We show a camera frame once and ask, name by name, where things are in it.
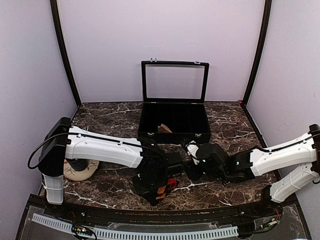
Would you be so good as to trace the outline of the red orange argyle sock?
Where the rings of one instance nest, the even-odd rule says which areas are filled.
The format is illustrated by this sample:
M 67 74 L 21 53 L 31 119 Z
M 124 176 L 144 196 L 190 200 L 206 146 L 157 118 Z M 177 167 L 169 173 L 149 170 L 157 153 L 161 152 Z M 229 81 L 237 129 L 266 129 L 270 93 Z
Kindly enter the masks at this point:
M 177 188 L 179 181 L 176 178 L 169 178 L 166 185 L 161 186 L 157 189 L 156 200 L 164 199 L 169 193 Z

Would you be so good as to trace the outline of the tan brown sock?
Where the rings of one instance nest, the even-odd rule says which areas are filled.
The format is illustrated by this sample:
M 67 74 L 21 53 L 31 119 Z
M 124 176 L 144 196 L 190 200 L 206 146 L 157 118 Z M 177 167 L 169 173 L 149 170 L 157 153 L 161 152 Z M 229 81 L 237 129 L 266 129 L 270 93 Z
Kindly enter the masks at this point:
M 157 131 L 159 133 L 172 133 L 172 131 L 170 130 L 170 128 L 168 126 L 166 126 L 165 124 L 161 124 L 157 126 Z

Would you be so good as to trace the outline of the black glass-lid display case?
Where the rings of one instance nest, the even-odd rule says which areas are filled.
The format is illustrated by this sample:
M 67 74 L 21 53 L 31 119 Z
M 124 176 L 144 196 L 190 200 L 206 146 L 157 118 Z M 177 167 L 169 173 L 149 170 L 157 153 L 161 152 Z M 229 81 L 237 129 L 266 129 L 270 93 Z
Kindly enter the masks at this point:
M 211 129 L 204 103 L 209 69 L 210 64 L 201 61 L 143 60 L 138 136 L 158 144 L 180 144 L 184 139 L 208 143 Z M 161 124 L 172 133 L 158 132 Z

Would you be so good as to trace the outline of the cream branch-pattern plate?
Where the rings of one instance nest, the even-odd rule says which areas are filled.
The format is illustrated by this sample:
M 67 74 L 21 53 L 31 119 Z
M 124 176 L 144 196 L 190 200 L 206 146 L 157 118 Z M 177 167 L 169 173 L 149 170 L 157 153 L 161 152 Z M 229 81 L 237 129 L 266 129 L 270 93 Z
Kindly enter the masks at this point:
M 88 160 L 88 166 L 82 171 L 76 171 L 64 160 L 63 175 L 66 179 L 74 182 L 82 182 L 89 179 L 98 169 L 98 160 Z

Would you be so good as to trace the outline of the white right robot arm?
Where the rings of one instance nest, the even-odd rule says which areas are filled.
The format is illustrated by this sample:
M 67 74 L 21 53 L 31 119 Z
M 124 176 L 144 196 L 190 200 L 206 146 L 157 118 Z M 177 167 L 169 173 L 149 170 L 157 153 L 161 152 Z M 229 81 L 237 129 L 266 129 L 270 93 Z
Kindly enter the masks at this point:
M 286 177 L 262 191 L 255 213 L 266 217 L 287 197 L 320 177 L 320 127 L 309 126 L 309 131 L 291 141 L 272 147 L 253 147 L 228 155 L 217 143 L 199 144 L 185 139 L 182 147 L 192 158 L 185 171 L 191 180 L 207 175 L 228 183 L 243 183 L 277 169 L 295 165 Z

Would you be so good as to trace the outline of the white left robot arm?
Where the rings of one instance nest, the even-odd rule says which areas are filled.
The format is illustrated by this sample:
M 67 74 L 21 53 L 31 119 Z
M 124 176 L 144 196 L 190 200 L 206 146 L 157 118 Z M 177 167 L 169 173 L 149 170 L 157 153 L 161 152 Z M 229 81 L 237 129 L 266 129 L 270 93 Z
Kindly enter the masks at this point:
M 42 174 L 47 202 L 60 218 L 67 218 L 70 206 L 64 202 L 64 162 L 75 171 L 84 171 L 89 161 L 118 164 L 136 169 L 132 177 L 135 192 L 158 205 L 179 184 L 183 160 L 178 152 L 164 152 L 152 138 L 121 138 L 86 131 L 60 118 L 28 161 L 41 151 L 38 163 L 27 167 Z

